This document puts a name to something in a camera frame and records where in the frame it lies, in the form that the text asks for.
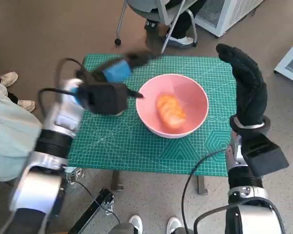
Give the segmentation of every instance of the pink bowl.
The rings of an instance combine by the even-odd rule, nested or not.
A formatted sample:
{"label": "pink bowl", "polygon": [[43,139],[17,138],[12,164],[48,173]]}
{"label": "pink bowl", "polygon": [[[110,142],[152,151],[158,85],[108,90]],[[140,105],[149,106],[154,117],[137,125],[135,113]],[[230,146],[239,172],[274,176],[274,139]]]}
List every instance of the pink bowl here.
{"label": "pink bowl", "polygon": [[[148,80],[139,91],[144,98],[136,100],[138,115],[147,128],[164,138],[181,138],[198,129],[209,112],[209,100],[204,89],[194,80],[178,74],[165,74]],[[178,130],[167,128],[161,121],[156,100],[160,94],[173,94],[187,114]]]}

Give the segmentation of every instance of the bread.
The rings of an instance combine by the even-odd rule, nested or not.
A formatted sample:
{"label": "bread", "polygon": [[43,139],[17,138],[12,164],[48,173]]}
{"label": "bread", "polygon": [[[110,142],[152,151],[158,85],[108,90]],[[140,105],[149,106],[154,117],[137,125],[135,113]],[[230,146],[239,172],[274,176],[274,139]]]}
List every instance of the bread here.
{"label": "bread", "polygon": [[178,99],[171,94],[162,94],[158,97],[156,107],[162,122],[170,129],[178,129],[186,121],[186,113],[183,111]]}

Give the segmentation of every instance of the gray floor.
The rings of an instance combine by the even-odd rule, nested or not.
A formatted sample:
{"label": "gray floor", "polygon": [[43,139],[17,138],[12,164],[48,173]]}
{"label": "gray floor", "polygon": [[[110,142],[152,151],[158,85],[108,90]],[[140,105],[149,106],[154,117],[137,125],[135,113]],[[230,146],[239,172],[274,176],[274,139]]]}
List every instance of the gray floor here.
{"label": "gray floor", "polygon": [[[38,89],[53,86],[56,62],[63,57],[80,61],[88,53],[121,53],[133,48],[159,50],[160,42],[143,29],[144,20],[126,10],[121,31],[122,46],[114,45],[115,30],[122,0],[0,0],[0,73],[16,71],[20,79],[11,91],[20,98],[36,100]],[[189,50],[167,49],[166,54],[215,56],[217,43],[228,43],[249,53],[260,65],[268,85],[269,103],[266,115],[271,118],[269,137],[286,153],[290,167],[264,178],[271,200],[280,209],[288,233],[293,234],[293,82],[275,75],[273,68],[293,45],[293,0],[265,1],[254,17],[247,16],[222,38],[197,27],[199,43]],[[64,75],[72,76],[73,65]],[[41,116],[39,110],[34,114]],[[97,193],[109,186],[110,172],[87,170],[82,181]],[[181,218],[181,192],[187,177],[152,173],[124,173],[126,190],[116,194],[115,212],[121,221],[140,214],[145,233],[165,233],[171,216]],[[226,178],[208,177],[208,196],[198,196],[194,181],[186,197],[190,226],[204,211],[227,202]],[[7,198],[11,188],[0,183],[0,225],[7,216]],[[53,231],[66,231],[91,202],[78,185],[68,189],[68,196]],[[200,233],[224,233],[224,213],[206,218]],[[107,233],[115,224],[112,216],[99,215],[85,233]]]}

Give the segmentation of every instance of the green cutting mat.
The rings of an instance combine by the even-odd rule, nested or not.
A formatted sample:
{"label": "green cutting mat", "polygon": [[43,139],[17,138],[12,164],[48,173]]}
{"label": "green cutting mat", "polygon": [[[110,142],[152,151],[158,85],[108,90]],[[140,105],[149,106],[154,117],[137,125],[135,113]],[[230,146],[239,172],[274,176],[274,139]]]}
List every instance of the green cutting mat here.
{"label": "green cutting mat", "polygon": [[[84,66],[93,70],[117,55],[88,55]],[[204,124],[181,139],[151,133],[140,121],[135,100],[119,117],[85,112],[69,155],[70,166],[158,173],[189,174],[208,153],[226,148],[230,140],[229,117],[235,113],[235,80],[231,67],[218,58],[164,56],[136,69],[126,84],[139,90],[150,78],[177,73],[200,83],[209,97]],[[225,154],[204,162],[198,175],[227,176]]]}

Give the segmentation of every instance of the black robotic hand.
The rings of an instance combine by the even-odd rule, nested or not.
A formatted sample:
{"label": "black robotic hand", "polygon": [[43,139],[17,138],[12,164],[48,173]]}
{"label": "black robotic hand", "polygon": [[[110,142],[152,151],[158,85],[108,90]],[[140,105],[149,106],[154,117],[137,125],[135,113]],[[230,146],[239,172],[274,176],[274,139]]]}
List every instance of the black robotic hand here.
{"label": "black robotic hand", "polygon": [[127,88],[123,81],[131,71],[157,56],[150,51],[130,52],[100,65],[94,71],[79,70],[77,77],[85,82],[77,91],[79,103],[87,110],[105,115],[116,115],[127,109],[127,98],[143,95]]}
{"label": "black robotic hand", "polygon": [[244,126],[263,122],[267,106],[267,87],[257,63],[238,48],[225,44],[216,47],[219,58],[232,66],[236,80],[237,118]]}
{"label": "black robotic hand", "polygon": [[100,82],[123,82],[136,67],[146,65],[158,56],[149,50],[133,51],[122,57],[101,64],[92,71],[93,77]]}

